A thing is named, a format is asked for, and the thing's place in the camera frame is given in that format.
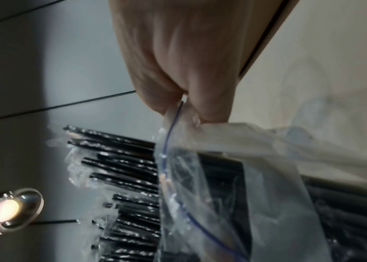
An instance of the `beige surface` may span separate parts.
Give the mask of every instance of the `beige surface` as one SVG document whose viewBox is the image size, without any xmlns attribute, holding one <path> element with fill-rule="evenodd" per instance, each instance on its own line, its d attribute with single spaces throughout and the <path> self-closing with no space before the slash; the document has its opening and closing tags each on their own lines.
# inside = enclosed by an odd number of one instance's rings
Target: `beige surface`
<svg viewBox="0 0 367 262">
<path fill-rule="evenodd" d="M 299 1 L 239 84 L 231 121 L 299 125 L 367 157 L 367 1 Z"/>
</svg>

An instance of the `hand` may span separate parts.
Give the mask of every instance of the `hand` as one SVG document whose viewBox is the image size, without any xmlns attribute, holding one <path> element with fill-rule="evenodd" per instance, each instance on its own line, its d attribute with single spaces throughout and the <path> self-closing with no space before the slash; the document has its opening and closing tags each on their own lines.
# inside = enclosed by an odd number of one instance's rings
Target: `hand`
<svg viewBox="0 0 367 262">
<path fill-rule="evenodd" d="M 109 0 L 137 94 L 163 114 L 184 94 L 207 122 L 228 121 L 251 0 Z"/>
</svg>

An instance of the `plastic wrapping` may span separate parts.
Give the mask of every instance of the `plastic wrapping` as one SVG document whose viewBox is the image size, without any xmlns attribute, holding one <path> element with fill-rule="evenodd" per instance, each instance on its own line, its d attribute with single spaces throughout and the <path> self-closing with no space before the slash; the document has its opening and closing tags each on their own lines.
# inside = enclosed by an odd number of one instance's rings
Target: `plastic wrapping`
<svg viewBox="0 0 367 262">
<path fill-rule="evenodd" d="M 155 153 L 163 195 L 158 259 L 171 251 L 211 262 L 367 261 L 367 215 L 327 202 L 329 183 L 311 186 L 314 174 L 366 174 L 366 159 L 297 130 L 281 136 L 246 124 L 199 125 L 188 104 L 165 119 Z"/>
</svg>

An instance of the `tiled wall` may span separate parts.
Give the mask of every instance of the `tiled wall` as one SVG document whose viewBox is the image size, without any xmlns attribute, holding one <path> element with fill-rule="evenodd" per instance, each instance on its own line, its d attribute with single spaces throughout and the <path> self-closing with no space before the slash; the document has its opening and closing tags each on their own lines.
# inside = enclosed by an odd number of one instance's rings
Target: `tiled wall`
<svg viewBox="0 0 367 262">
<path fill-rule="evenodd" d="M 38 220 L 82 220 L 96 197 L 68 181 L 68 149 L 46 144 L 62 135 L 52 130 L 72 124 L 152 140 L 161 121 L 133 93 L 106 0 L 0 0 L 0 190 L 38 189 Z M 0 261 L 79 261 L 79 228 L 2 236 Z"/>
</svg>

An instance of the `skin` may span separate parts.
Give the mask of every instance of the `skin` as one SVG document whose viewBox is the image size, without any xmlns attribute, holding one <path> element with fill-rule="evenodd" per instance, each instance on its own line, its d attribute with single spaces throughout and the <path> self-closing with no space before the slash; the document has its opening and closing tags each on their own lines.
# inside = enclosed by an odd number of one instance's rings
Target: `skin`
<svg viewBox="0 0 367 262">
<path fill-rule="evenodd" d="M 109 0 L 137 94 L 164 114 L 183 95 L 206 122 L 228 121 L 251 0 Z"/>
</svg>

